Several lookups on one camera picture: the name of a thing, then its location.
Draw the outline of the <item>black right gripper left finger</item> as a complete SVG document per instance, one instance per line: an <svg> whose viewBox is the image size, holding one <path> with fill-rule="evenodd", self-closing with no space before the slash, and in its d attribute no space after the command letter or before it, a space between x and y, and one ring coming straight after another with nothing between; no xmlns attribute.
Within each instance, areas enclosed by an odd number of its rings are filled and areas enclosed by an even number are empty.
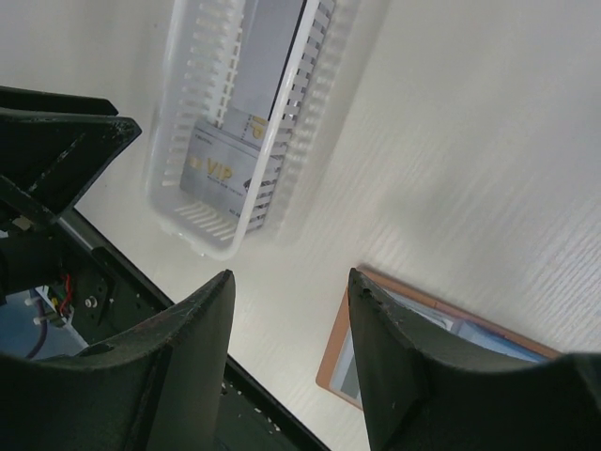
<svg viewBox="0 0 601 451"><path fill-rule="evenodd" d="M2 448L211 449L234 303L234 274L223 271L74 356L3 355Z"/></svg>

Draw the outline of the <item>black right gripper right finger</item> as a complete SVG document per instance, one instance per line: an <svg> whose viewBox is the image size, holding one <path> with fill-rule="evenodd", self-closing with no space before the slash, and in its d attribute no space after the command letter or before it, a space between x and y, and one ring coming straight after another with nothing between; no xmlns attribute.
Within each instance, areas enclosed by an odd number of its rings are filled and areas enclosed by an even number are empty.
<svg viewBox="0 0 601 451"><path fill-rule="evenodd" d="M349 316L374 450L596 450L600 357L568 353L526 365L454 345L412 343L392 301L363 273L348 277Z"/></svg>

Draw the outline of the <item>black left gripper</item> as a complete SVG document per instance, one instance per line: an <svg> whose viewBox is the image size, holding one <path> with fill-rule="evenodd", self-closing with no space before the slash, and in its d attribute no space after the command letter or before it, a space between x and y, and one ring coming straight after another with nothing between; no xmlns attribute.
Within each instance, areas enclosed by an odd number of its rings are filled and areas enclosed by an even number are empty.
<svg viewBox="0 0 601 451"><path fill-rule="evenodd" d="M0 99L1 201L37 225L72 208L141 134L106 99L9 86ZM60 275L61 246L45 229L1 239L2 301Z"/></svg>

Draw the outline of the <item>tan leather card holder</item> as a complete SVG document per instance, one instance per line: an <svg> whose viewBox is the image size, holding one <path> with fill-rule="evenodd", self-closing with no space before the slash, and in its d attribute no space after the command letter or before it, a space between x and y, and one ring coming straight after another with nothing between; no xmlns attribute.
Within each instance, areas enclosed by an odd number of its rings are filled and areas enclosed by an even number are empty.
<svg viewBox="0 0 601 451"><path fill-rule="evenodd" d="M419 350L426 350L429 354L444 354L448 347L436 345L434 341L450 338L454 345L467 342L473 348L518 359L526 365L546 362L561 355L558 350L479 317L384 272L368 266L360 266L357 271L392 299L389 306L395 314L401 316L404 321L403 330ZM348 290L344 292L332 326L316 373L316 384L351 406L359 410L362 408Z"/></svg>

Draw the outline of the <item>white plastic basket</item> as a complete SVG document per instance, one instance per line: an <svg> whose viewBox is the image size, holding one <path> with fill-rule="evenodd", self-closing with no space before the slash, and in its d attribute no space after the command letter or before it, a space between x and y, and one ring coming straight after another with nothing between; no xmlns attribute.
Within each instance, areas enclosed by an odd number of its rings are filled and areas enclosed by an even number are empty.
<svg viewBox="0 0 601 451"><path fill-rule="evenodd" d="M284 213L357 15L354 1L177 1L146 167L165 232L231 258Z"/></svg>

